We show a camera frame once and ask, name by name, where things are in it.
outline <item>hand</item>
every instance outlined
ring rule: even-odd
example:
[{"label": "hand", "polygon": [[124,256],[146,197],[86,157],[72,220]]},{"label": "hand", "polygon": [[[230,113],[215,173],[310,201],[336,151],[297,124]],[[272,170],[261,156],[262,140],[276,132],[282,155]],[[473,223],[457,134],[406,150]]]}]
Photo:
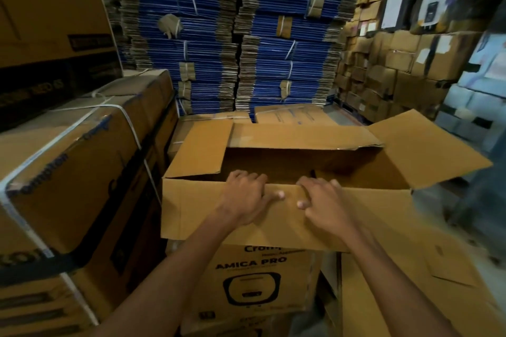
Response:
[{"label": "hand", "polygon": [[266,175],[234,171],[228,175],[217,211],[231,222],[235,229],[252,223],[269,203],[284,199],[284,192],[264,194]]},{"label": "hand", "polygon": [[318,228],[336,235],[344,242],[350,233],[359,229],[359,224],[343,202],[342,188],[337,180],[329,183],[324,179],[302,176],[297,185],[306,188],[311,198],[311,202],[298,201],[297,206],[305,210],[306,217]]}]

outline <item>person's left arm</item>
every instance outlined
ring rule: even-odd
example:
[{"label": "person's left arm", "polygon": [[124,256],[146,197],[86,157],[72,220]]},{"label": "person's left arm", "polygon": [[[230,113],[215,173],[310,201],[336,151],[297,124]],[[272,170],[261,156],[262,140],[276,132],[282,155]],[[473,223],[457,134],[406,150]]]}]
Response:
[{"label": "person's left arm", "polygon": [[264,193],[266,175],[230,173],[220,202],[182,246],[165,258],[101,325],[93,337],[172,336],[183,308],[223,240],[253,222],[283,192]]}]

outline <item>concrete floor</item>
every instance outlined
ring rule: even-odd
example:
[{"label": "concrete floor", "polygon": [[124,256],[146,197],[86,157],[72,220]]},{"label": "concrete floor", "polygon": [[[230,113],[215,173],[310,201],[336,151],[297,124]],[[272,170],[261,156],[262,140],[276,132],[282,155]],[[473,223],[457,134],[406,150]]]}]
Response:
[{"label": "concrete floor", "polygon": [[[335,104],[326,106],[323,110],[339,125],[360,125],[349,113],[341,110]],[[427,189],[415,191],[413,200],[416,209],[426,219],[462,241],[463,247],[471,256],[498,306],[506,314],[506,270],[494,265],[483,247],[471,245],[469,238],[463,232],[449,227],[443,218],[443,210],[453,207],[459,197],[437,184]],[[327,337],[328,334],[322,317],[315,306],[309,312],[296,315],[292,323],[290,336]]]}]

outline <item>person's right hand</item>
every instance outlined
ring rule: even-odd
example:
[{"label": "person's right hand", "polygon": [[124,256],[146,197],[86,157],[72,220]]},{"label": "person's right hand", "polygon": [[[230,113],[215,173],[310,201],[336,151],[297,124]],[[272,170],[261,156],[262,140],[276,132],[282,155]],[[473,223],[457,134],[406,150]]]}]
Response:
[{"label": "person's right hand", "polygon": [[343,241],[359,229],[358,222],[343,200],[343,192],[337,180],[327,182],[302,176],[297,185],[306,188],[311,202],[298,201],[297,206],[305,210],[306,217],[317,227],[330,232]]}]

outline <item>bundle of blue cardboard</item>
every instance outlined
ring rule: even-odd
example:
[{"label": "bundle of blue cardboard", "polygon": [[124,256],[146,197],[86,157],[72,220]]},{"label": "bundle of blue cardboard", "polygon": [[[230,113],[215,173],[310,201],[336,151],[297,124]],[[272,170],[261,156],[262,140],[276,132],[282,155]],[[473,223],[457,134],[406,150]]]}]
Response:
[{"label": "bundle of blue cardboard", "polygon": [[234,33],[245,35],[236,109],[325,104],[356,0],[242,0]]},{"label": "bundle of blue cardboard", "polygon": [[121,0],[121,25],[137,69],[166,68],[180,114],[233,109],[236,0]]}]

